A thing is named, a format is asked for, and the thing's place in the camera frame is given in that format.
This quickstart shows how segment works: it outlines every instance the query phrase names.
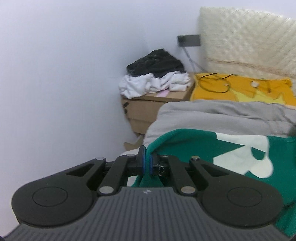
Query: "green fabric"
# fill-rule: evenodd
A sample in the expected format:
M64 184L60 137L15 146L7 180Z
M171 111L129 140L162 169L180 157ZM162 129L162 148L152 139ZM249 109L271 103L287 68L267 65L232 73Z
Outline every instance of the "green fabric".
M245 175L256 180L268 183L275 187L282 195L284 204L289 205L296 199L296 138L272 137L269 140L269 158L274 170L270 177L259 178L251 172ZM200 156L201 159L213 163L213 158L223 153L235 150L243 145L217 140L217 135L210 131L193 129L178 129L168 132L153 143L146 150L146 173L137 177L134 187L162 187L159 177L151 176L150 154L156 151L158 154L177 156L181 161L188 162L191 156ZM252 155L257 160L262 160L264 152L252 148ZM287 235L296 232L296 208L290 207L282 213L282 217L276 224Z

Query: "folded black clothes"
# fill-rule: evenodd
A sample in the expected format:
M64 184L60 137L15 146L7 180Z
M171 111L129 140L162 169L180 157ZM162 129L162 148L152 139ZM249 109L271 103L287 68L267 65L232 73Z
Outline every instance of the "folded black clothes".
M152 51L145 57L128 65L126 69L132 77L153 73L155 78L161 78L168 72L185 72L182 62L164 49Z

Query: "yellow pillow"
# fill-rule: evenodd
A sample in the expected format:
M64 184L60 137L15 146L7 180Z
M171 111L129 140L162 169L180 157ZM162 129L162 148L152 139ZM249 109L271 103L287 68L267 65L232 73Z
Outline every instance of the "yellow pillow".
M253 79L239 75L202 73L195 75L190 100L262 101L296 106L291 80Z

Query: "crumpled white cloth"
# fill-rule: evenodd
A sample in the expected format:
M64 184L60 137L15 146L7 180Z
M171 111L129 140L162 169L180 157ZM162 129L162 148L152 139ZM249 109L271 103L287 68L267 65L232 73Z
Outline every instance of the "crumpled white cloth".
M190 84L188 73L179 71L169 72L162 78L155 78L152 73L138 77L131 77L127 74L120 81L119 90L121 95L131 99L167 88L169 91L185 91Z

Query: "pink sticky note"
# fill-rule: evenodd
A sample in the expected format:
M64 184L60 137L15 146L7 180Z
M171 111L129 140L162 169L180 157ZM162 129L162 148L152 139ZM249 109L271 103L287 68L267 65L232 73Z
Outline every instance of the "pink sticky note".
M169 92L170 91L168 89L165 89L165 90L159 91L156 96L157 97L166 97Z

